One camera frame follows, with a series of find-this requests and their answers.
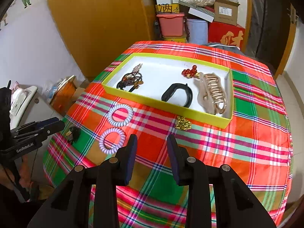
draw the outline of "floor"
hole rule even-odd
[[[293,179],[287,201],[290,203],[297,201],[304,194],[304,118],[286,79],[279,76],[276,81],[289,117],[293,141]]]

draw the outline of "spiral hair tie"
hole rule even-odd
[[[113,147],[113,148],[109,149],[104,144],[105,144],[105,138],[107,137],[107,135],[109,135],[111,133],[119,134],[120,135],[120,140],[119,140],[116,147]],[[114,153],[117,152],[117,150],[119,148],[121,148],[123,146],[125,140],[126,140],[126,134],[121,128],[108,128],[100,136],[99,148],[105,154],[114,154]]]
[[[124,121],[122,121],[122,122],[117,122],[117,121],[113,120],[113,113],[116,110],[119,110],[119,109],[126,109],[128,111],[127,118]],[[133,118],[133,108],[131,106],[127,105],[127,104],[118,104],[118,105],[115,105],[113,108],[111,108],[109,110],[109,112],[107,114],[107,119],[108,119],[109,124],[111,124],[114,127],[123,127],[123,126],[126,126],[131,121],[132,118]]]

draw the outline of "red box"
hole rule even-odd
[[[243,44],[245,29],[240,25],[229,25],[221,22],[208,24],[208,42],[221,43],[223,45],[233,45],[239,48]]]

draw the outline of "plaid tablecloth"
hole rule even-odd
[[[231,68],[234,112],[230,124],[219,129],[190,120],[192,129],[180,131],[174,128],[176,115],[107,94],[102,81],[134,52],[184,56]],[[117,103],[134,108],[133,119],[123,127],[125,145],[130,134],[138,137],[130,184],[117,187],[121,227],[184,227],[188,187],[177,186],[171,173],[166,149],[166,137],[171,133],[190,156],[207,165],[230,165],[275,223],[280,223],[291,188],[292,140],[283,100],[267,66],[235,53],[194,44],[135,43],[86,88],[64,118],[64,132],[52,138],[44,156],[44,170],[53,186],[58,186],[75,165],[92,167],[112,156],[102,153],[98,142],[102,132],[111,127],[105,114]],[[127,114],[119,110],[115,116],[122,121]],[[70,145],[62,134],[72,125],[81,128],[81,135]],[[116,134],[110,134],[106,144],[115,146],[118,140]],[[94,194],[93,187],[91,222]],[[210,198],[215,225],[212,187]]]

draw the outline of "pink container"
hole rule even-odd
[[[165,37],[180,37],[184,31],[184,13],[157,14],[161,24],[161,34]]]

